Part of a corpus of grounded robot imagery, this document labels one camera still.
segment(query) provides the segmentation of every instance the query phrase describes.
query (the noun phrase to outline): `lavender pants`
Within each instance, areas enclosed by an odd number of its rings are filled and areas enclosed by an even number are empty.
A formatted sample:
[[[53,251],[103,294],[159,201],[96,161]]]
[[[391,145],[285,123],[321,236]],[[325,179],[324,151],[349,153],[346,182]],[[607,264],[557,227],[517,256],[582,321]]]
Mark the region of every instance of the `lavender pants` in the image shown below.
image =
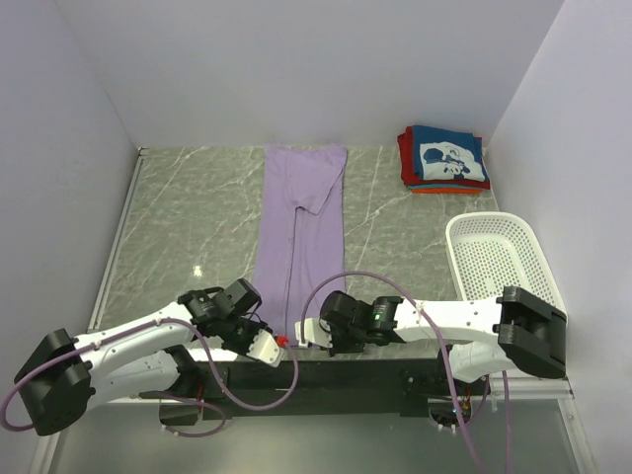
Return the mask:
[[[309,293],[345,267],[343,175],[347,149],[266,148],[265,181],[254,285],[259,310],[277,335],[296,344],[294,323]],[[339,278],[319,291],[307,317],[317,317],[327,295],[345,291]]]

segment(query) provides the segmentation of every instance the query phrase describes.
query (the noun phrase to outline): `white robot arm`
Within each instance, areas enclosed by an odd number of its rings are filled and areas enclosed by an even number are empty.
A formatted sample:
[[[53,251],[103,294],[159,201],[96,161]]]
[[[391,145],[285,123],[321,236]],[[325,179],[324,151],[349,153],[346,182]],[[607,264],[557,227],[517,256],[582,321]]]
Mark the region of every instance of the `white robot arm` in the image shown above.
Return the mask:
[[[443,338],[455,342],[449,361],[458,380],[471,383],[512,368],[542,378],[566,375],[566,315],[522,288],[508,286],[502,297],[478,301],[416,303],[382,296],[369,305],[335,291],[320,318],[305,320],[305,341],[339,354],[360,353],[371,343],[435,339],[425,312]],[[295,331],[301,341],[301,323]]]
[[[107,331],[73,339],[65,330],[50,333],[15,379],[25,379],[19,393],[36,431],[57,433],[87,410],[120,397],[197,390],[206,375],[183,346],[194,339],[192,328],[221,341],[213,358],[231,353],[277,367],[282,350],[273,331],[252,319],[253,307],[261,302],[257,290],[239,279],[226,289],[189,291],[148,316]],[[320,318],[305,321],[304,334],[331,355],[361,353],[366,344],[434,339],[423,313],[432,316],[445,339],[464,343],[452,346],[449,361],[454,377],[465,383],[515,367],[543,378],[566,375],[566,315],[512,286],[497,299],[418,301],[416,306],[394,296],[378,297],[369,305],[334,291]],[[300,323],[296,331],[301,341]],[[63,355],[67,360],[49,365]]]
[[[196,365],[183,346],[194,340],[194,333],[162,320],[183,321],[206,338],[219,338],[222,349],[212,350],[217,359],[231,352],[277,367],[282,350],[272,330],[247,317],[259,304],[255,288],[238,279],[226,289],[189,291],[148,316],[107,331],[73,339],[65,330],[48,334],[18,372],[16,383],[57,356],[96,349],[51,367],[20,389],[36,431],[57,433],[86,411],[117,398],[199,383]]]

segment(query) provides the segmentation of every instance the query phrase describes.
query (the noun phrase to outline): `stack of folded shirts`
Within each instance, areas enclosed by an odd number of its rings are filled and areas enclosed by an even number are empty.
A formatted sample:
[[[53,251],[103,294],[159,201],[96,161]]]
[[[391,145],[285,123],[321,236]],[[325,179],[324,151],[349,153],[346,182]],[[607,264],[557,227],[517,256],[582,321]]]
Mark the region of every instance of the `stack of folded shirts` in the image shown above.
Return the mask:
[[[471,133],[414,125],[397,143],[402,181],[415,194],[476,195],[490,188],[481,139]]]

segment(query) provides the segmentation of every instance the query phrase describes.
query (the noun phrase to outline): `white laundry basket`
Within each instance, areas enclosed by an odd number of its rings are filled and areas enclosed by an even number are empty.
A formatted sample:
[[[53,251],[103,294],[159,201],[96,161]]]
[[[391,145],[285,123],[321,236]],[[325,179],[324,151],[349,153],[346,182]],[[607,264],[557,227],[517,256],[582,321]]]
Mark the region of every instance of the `white laundry basket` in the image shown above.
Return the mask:
[[[447,257],[461,299],[503,294],[521,286],[566,313],[560,292],[531,227],[506,212],[457,215],[445,229]]]

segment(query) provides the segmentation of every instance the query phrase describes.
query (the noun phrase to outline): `gray marble floor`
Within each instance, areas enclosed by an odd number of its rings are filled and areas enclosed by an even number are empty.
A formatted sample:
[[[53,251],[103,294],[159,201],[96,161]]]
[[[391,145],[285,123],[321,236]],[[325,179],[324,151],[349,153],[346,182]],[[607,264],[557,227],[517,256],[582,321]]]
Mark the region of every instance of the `gray marble floor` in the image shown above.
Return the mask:
[[[262,147],[143,150],[142,167],[97,327],[146,315],[192,288],[251,277],[264,181]],[[397,148],[350,147],[345,173],[345,263],[386,275],[415,297],[456,297],[445,225],[460,213],[497,210],[493,196],[412,195]],[[348,290],[372,301],[387,285],[350,277]],[[435,353],[428,345],[371,350],[369,357]]]

